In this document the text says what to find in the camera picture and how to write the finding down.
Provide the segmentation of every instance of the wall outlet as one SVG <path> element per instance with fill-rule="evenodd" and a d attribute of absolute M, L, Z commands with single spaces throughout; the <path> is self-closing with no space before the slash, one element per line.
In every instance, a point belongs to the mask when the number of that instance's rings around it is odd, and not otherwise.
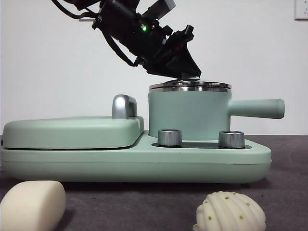
<path fill-rule="evenodd" d="M 308 0 L 295 0 L 295 20 L 308 20 Z"/>

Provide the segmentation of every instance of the silver handle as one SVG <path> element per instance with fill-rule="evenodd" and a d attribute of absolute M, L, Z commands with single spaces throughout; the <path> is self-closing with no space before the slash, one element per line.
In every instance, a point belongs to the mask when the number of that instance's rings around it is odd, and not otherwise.
<path fill-rule="evenodd" d="M 129 95 L 116 95 L 112 103 L 112 119 L 128 119 L 137 116 L 136 99 Z"/>

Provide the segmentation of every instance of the metal knob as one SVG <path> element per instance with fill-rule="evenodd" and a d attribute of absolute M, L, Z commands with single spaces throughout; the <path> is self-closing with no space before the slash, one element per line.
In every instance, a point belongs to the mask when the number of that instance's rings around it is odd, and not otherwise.
<path fill-rule="evenodd" d="M 244 133 L 241 131 L 220 131 L 218 145 L 224 148 L 244 148 Z"/>
<path fill-rule="evenodd" d="M 116 95 L 112 103 L 112 119 L 129 119 L 137 116 L 137 102 L 129 95 Z"/>
<path fill-rule="evenodd" d="M 163 146 L 181 146 L 182 132 L 177 129 L 161 129 L 158 131 L 157 142 Z"/>

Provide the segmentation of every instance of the white wall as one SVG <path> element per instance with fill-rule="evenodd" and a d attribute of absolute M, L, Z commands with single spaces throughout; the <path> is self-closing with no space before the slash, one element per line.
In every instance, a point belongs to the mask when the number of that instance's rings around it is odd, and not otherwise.
<path fill-rule="evenodd" d="M 154 0 L 141 0 L 144 11 Z M 195 27 L 189 43 L 202 78 L 232 84 L 234 99 L 282 98 L 282 120 L 232 119 L 246 134 L 308 134 L 308 22 L 294 21 L 293 0 L 177 0 L 161 20 Z M 1 1 L 1 131 L 13 120 L 110 115 L 116 94 L 137 99 L 148 128 L 151 76 L 121 61 L 91 22 L 51 1 Z"/>

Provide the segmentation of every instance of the stainless steel rim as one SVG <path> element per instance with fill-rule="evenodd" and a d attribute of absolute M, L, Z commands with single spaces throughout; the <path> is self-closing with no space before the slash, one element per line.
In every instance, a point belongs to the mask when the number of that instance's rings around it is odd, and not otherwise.
<path fill-rule="evenodd" d="M 165 91 L 215 91 L 215 92 L 231 92 L 231 85 L 217 82 L 204 81 L 170 81 L 150 86 L 151 92 Z"/>

